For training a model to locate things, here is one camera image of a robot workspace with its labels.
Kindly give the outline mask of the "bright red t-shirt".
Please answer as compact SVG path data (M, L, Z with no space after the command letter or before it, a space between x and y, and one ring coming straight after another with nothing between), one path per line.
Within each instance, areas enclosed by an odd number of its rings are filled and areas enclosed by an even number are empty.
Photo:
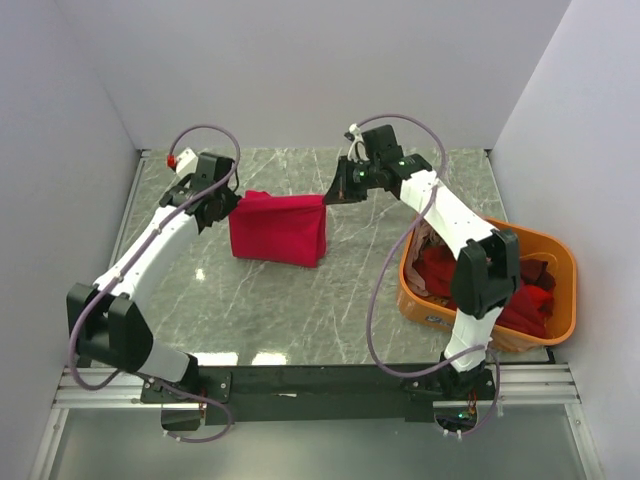
M236 258L315 268L327 250L326 221L319 194L248 190L229 215L231 251Z

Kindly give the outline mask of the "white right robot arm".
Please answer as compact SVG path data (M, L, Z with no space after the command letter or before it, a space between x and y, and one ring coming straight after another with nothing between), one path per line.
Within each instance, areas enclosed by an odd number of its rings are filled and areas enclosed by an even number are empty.
M359 203L382 189L414 210L453 255L450 288L457 310L451 337L440 362L414 375L436 378L443 397L460 399L480 383L492 330L519 289L518 236L469 209L443 182L443 168L403 151L392 126L364 130L353 124L345 136L350 150L338 160L324 204Z

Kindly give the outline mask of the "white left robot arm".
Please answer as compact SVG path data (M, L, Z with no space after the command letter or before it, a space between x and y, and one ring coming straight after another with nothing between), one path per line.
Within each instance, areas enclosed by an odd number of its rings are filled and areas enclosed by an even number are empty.
M202 391L197 359L155 339L144 316L159 281L190 244L225 219L240 197L228 185L236 160L204 152L182 171L161 197L143 233L92 284L75 284L67 294L68 356L82 357L164 381L176 401Z

